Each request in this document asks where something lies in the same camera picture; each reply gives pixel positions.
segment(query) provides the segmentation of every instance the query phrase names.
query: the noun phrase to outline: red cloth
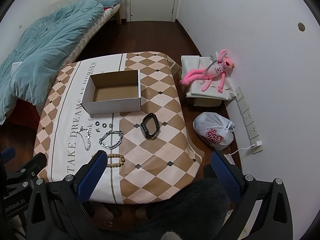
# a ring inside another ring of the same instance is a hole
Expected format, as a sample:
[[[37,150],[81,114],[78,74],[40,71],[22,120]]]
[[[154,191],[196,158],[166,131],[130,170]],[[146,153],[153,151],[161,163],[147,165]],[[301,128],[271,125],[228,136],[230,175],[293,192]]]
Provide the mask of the red cloth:
[[[6,119],[6,121],[17,125],[26,126],[37,131],[40,122],[40,116],[38,115],[35,106],[27,101],[18,99],[14,110],[9,118]]]

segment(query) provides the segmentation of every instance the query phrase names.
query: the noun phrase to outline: silver necklace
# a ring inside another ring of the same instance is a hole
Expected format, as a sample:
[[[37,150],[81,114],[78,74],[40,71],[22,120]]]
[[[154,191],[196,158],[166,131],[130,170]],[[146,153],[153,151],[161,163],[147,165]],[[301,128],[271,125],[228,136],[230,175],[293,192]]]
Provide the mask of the silver necklace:
[[[86,138],[88,139],[88,147],[85,145],[85,142],[84,142],[84,138],[83,138],[83,136],[82,136],[82,134],[81,134],[81,132],[82,131],[87,131],[88,132],[88,136],[86,136]],[[86,151],[89,151],[90,150],[90,148],[91,148],[91,142],[90,142],[90,134],[89,134],[89,130],[86,128],[86,129],[84,129],[83,128],[83,126],[81,126],[81,128],[80,128],[80,130],[78,130],[77,131],[77,133],[78,134],[80,134],[81,135],[81,137],[82,137],[82,140],[83,140],[83,144],[84,144],[84,148],[85,148],[85,150]]]
[[[107,136],[109,136],[110,134],[118,134],[120,139],[114,144],[114,145],[106,145],[105,143],[103,143],[103,140],[105,138],[107,138]],[[100,139],[99,139],[99,143],[101,146],[109,149],[109,150],[113,150],[115,148],[117,148],[121,143],[122,143],[122,139],[123,139],[123,132],[122,131],[113,131],[113,130],[110,130],[109,132],[107,132],[104,136],[102,136]]]

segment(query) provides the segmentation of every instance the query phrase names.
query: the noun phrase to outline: blue blanket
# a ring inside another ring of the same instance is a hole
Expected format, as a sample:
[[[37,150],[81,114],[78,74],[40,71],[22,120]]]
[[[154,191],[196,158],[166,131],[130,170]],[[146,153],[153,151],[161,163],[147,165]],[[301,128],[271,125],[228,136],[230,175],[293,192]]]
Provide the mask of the blue blanket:
[[[18,98],[43,107],[65,58],[103,14],[97,0],[82,0],[36,20],[0,65],[0,125]],[[21,62],[11,76],[11,66]]]

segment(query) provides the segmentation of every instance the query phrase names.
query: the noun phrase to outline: pink panther plush toy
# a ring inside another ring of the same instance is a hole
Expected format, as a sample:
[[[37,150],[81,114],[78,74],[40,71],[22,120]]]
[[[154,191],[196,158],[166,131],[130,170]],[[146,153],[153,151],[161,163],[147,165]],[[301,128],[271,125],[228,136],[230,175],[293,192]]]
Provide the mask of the pink panther plush toy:
[[[226,76],[226,69],[233,69],[235,67],[235,64],[231,61],[231,59],[227,56],[227,51],[222,49],[218,60],[213,62],[208,68],[204,69],[193,69],[190,70],[187,75],[180,80],[180,85],[187,86],[189,85],[193,80],[200,79],[200,80],[206,80],[209,81],[204,85],[202,88],[202,92],[206,91],[208,87],[211,84],[212,78],[217,77],[219,75],[222,75],[221,83],[218,86],[218,92],[222,93],[223,85],[224,85],[224,79]]]

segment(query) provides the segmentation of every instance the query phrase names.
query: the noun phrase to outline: cardboard box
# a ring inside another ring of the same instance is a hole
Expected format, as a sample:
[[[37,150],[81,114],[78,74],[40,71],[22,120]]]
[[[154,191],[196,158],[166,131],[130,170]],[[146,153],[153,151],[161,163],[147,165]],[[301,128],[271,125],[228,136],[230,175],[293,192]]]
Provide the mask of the cardboard box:
[[[140,71],[90,75],[81,105],[90,115],[141,111]]]

